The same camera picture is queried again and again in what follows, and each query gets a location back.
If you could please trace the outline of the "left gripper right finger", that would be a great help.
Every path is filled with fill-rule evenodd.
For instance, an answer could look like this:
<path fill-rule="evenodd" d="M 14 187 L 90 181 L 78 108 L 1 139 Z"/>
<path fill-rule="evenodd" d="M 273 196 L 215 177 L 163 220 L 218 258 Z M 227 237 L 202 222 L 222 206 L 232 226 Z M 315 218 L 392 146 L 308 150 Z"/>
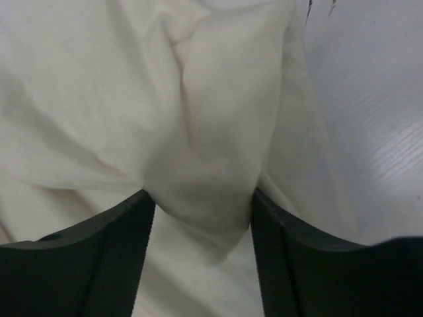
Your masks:
<path fill-rule="evenodd" d="M 251 206 L 266 316 L 422 315 L 420 237 L 364 246 L 309 225 L 260 190 Z"/>

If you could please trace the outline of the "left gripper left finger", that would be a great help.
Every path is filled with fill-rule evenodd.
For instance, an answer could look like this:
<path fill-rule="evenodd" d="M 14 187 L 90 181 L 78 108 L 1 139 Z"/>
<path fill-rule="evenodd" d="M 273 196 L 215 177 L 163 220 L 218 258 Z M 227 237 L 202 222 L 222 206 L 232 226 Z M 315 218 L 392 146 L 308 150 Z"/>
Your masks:
<path fill-rule="evenodd" d="M 131 316 L 153 223 L 144 191 L 37 241 L 1 247 L 2 316 Z"/>

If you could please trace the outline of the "white t shirt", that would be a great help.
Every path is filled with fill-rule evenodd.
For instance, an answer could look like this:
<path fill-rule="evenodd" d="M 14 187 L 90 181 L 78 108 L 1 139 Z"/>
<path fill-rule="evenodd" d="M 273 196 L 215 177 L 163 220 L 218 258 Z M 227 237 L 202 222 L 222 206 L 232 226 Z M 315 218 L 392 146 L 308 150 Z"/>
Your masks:
<path fill-rule="evenodd" d="M 257 186 L 331 234 L 356 222 L 293 1 L 1 2 L 1 239 L 140 189 L 159 207 L 135 316 L 261 316 Z"/>

